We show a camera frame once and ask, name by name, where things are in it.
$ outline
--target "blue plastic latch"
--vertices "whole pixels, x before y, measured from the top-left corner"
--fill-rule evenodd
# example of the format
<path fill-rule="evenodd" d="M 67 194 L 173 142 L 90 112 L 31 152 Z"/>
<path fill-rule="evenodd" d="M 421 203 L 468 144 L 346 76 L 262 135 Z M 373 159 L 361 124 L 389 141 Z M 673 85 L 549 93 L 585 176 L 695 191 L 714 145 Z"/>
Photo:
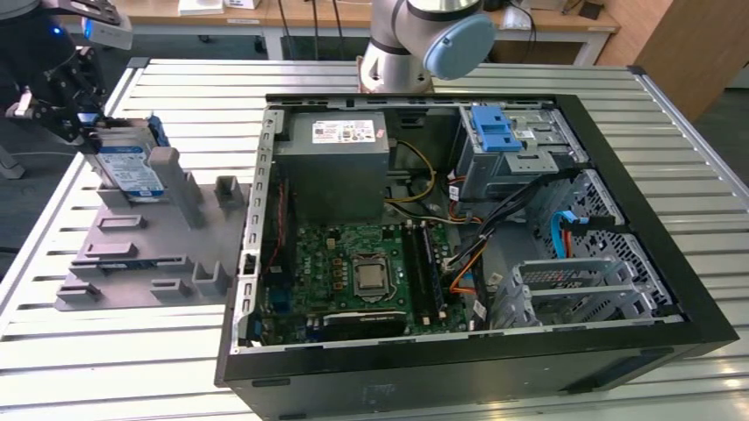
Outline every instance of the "blue plastic latch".
<path fill-rule="evenodd" d="M 477 105 L 471 107 L 471 113 L 484 152 L 517 152 L 524 149 L 524 144 L 513 134 L 512 122 L 500 107 Z"/>

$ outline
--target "aluminum table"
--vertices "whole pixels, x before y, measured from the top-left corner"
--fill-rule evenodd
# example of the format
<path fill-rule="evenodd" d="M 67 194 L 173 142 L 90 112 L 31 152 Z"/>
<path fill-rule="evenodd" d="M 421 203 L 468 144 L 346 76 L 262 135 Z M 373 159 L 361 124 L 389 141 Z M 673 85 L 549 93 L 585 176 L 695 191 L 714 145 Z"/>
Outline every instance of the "aluminum table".
<path fill-rule="evenodd" d="M 107 111 L 151 111 L 198 182 L 252 180 L 266 105 L 281 92 L 354 92 L 349 62 L 134 60 Z M 749 194 L 648 76 L 624 68 L 489 65 L 440 92 L 576 94 L 743 339 L 607 393 L 357 419 L 749 418 Z M 67 267 L 101 205 L 79 155 L 0 284 L 0 417 L 257 419 L 214 386 L 222 305 L 61 313 Z"/>

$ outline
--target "yellow wire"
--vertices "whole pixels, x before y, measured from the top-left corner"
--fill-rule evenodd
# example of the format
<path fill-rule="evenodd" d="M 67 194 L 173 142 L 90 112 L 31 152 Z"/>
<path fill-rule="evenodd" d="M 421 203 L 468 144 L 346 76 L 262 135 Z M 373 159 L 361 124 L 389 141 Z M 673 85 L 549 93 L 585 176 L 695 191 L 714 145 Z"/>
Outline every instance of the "yellow wire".
<path fill-rule="evenodd" d="M 426 159 L 426 156 L 424 156 L 424 153 L 420 152 L 420 150 L 406 141 L 404 140 L 398 140 L 398 143 L 405 145 L 409 149 L 412 149 L 412 151 L 420 155 L 420 158 L 422 158 L 424 163 L 426 164 L 426 166 L 430 168 L 430 184 L 428 185 L 426 190 L 420 193 L 417 196 L 412 196 L 412 197 L 401 197 L 397 199 L 385 199 L 385 201 L 388 203 L 409 203 L 409 202 L 416 202 L 417 200 L 420 200 L 422 197 L 428 196 L 432 193 L 432 189 L 435 189 L 435 184 L 437 183 L 437 173 L 435 172 L 435 167 L 432 166 L 430 160 Z"/>

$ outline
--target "black cable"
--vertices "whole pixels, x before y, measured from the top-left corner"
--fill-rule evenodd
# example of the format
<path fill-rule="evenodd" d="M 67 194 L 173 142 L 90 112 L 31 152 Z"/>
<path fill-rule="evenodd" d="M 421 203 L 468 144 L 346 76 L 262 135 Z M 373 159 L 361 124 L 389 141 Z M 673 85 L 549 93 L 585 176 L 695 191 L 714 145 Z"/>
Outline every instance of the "black cable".
<path fill-rule="evenodd" d="M 476 233 L 476 239 L 464 248 L 464 250 L 459 252 L 456 257 L 451 259 L 451 264 L 460 261 L 479 249 L 481 244 L 485 243 L 489 240 L 489 237 L 495 234 L 497 228 L 496 225 L 501 223 L 507 217 L 527 207 L 528 203 L 535 198 L 536 193 L 548 183 L 573 178 L 579 176 L 580 173 L 580 168 L 567 168 L 559 173 L 540 175 L 529 184 L 508 196 L 484 219 L 484 223 L 481 223 Z"/>
<path fill-rule="evenodd" d="M 297 55 L 294 54 L 294 39 L 292 39 L 292 34 L 290 34 L 290 25 L 286 21 L 286 13 L 284 13 L 284 3 L 281 2 L 281 0 L 277 0 L 280 2 L 280 12 L 281 12 L 281 20 L 284 21 L 284 32 L 286 33 L 286 40 L 288 43 L 290 44 L 290 57 L 293 60 L 297 59 Z"/>
<path fill-rule="evenodd" d="M 341 15 L 338 14 L 338 0 L 333 0 L 333 10 L 337 13 L 337 25 L 338 25 L 338 52 L 341 54 L 341 60 L 346 59 L 346 55 L 344 54 L 344 29 L 341 28 Z"/>
<path fill-rule="evenodd" d="M 480 258 L 477 259 L 477 262 L 473 265 L 473 268 L 471 268 L 471 274 L 473 275 L 473 285 L 475 288 L 477 290 L 477 301 L 481 303 L 481 305 L 484 305 L 484 308 L 487 309 L 487 314 L 484 315 L 485 317 L 481 318 L 476 313 L 475 313 L 475 328 L 477 331 L 485 330 L 489 326 L 489 320 L 491 320 L 491 296 L 489 296 L 489 290 L 488 290 L 488 283 L 487 283 L 487 279 L 484 276 L 484 256 L 480 256 Z"/>
<path fill-rule="evenodd" d="M 536 30 L 536 21 L 533 15 L 528 12 L 527 9 L 517 6 L 513 2 L 511 2 L 509 5 L 513 6 L 516 9 L 519 9 L 520 11 L 523 11 L 527 14 L 528 18 L 531 19 L 531 35 L 528 37 L 527 54 L 524 55 L 524 60 L 521 61 L 521 63 L 525 63 L 528 60 L 528 56 L 531 55 L 531 52 L 536 48 L 536 42 L 539 41 L 539 31 Z"/>
<path fill-rule="evenodd" d="M 567 15 L 571 11 L 573 11 L 573 9 L 577 7 L 577 5 L 583 2 L 584 2 L 584 0 L 577 0 L 577 2 L 575 2 L 575 4 L 571 7 L 565 7 L 563 9 L 563 14 Z"/>
<path fill-rule="evenodd" d="M 414 219 L 420 219 L 420 218 L 424 218 L 424 217 L 432 217 L 432 215 L 418 215 L 418 214 L 413 213 L 410 210 L 408 211 L 406 208 L 404 208 L 398 203 L 389 203 L 388 205 L 393 206 L 397 210 L 400 210 L 402 213 L 405 213 L 406 215 L 409 215 Z"/>
<path fill-rule="evenodd" d="M 406 183 L 406 190 L 409 191 L 409 196 L 414 197 L 417 196 L 416 191 L 413 191 L 413 184 L 410 182 Z M 426 203 L 424 202 L 424 199 L 426 199 L 426 197 L 422 197 L 420 200 L 416 201 L 417 204 L 420 204 L 420 206 L 422 207 L 424 211 L 426 212 L 426 214 L 432 217 L 437 217 L 440 218 L 441 216 L 437 215 L 432 210 L 430 207 L 426 205 Z"/>
<path fill-rule="evenodd" d="M 318 0 L 313 0 L 313 17 L 316 19 L 316 61 L 320 61 Z"/>

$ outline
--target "wooden desk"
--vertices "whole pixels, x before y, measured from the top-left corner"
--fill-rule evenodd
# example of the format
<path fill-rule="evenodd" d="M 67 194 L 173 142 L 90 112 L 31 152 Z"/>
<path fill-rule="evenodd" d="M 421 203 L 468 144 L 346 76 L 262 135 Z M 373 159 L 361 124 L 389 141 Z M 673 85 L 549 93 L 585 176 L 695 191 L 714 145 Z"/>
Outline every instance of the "wooden desk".
<path fill-rule="evenodd" d="M 312 36 L 316 33 L 313 3 L 304 0 L 282 0 L 292 36 Z M 370 37 L 372 7 L 353 4 L 348 0 L 338 4 L 341 25 L 346 37 Z M 153 35 L 261 35 L 266 39 L 269 59 L 284 60 L 284 20 L 277 0 L 264 0 L 256 10 L 226 8 L 222 15 L 179 16 L 178 0 L 114 0 L 119 10 L 130 16 L 137 34 Z M 620 24 L 604 11 L 599 20 L 581 18 L 575 13 L 563 15 L 557 11 L 533 11 L 541 42 L 577 42 L 584 47 L 575 64 L 593 65 L 609 35 L 620 30 Z M 501 25 L 504 12 L 491 13 L 492 20 Z M 63 20 L 71 32 L 81 32 L 79 19 Z M 337 15 L 333 0 L 318 0 L 320 36 L 336 37 Z M 529 31 L 499 31 L 497 39 L 528 41 Z"/>
<path fill-rule="evenodd" d="M 147 35 L 264 35 L 270 1 L 258 9 L 225 8 L 222 15 L 179 16 L 179 0 L 110 0 L 129 15 L 135 34 Z M 71 32 L 81 33 L 81 20 L 63 17 Z"/>
<path fill-rule="evenodd" d="M 288 25 L 292 35 L 312 36 L 316 33 L 313 20 L 313 3 L 304 0 L 282 0 Z M 269 57 L 272 60 L 282 60 L 276 55 L 281 50 L 281 37 L 284 36 L 284 19 L 281 18 L 277 0 L 265 0 L 268 14 L 265 17 L 266 42 L 269 44 Z M 338 3 L 341 25 L 346 37 L 370 36 L 372 7 L 369 3 L 352 4 Z M 492 20 L 500 26 L 505 17 L 504 11 L 489 13 Z M 620 24 L 612 16 L 603 11 L 597 20 L 577 16 L 576 13 L 563 15 L 559 11 L 533 10 L 536 27 L 539 29 L 537 40 L 541 42 L 579 42 L 584 44 L 575 60 L 579 66 L 592 66 L 607 43 L 609 36 L 620 30 Z M 333 0 L 318 0 L 318 27 L 320 35 L 332 37 L 338 35 L 337 15 L 333 8 Z M 503 30 L 499 31 L 497 39 L 528 41 L 529 31 Z"/>

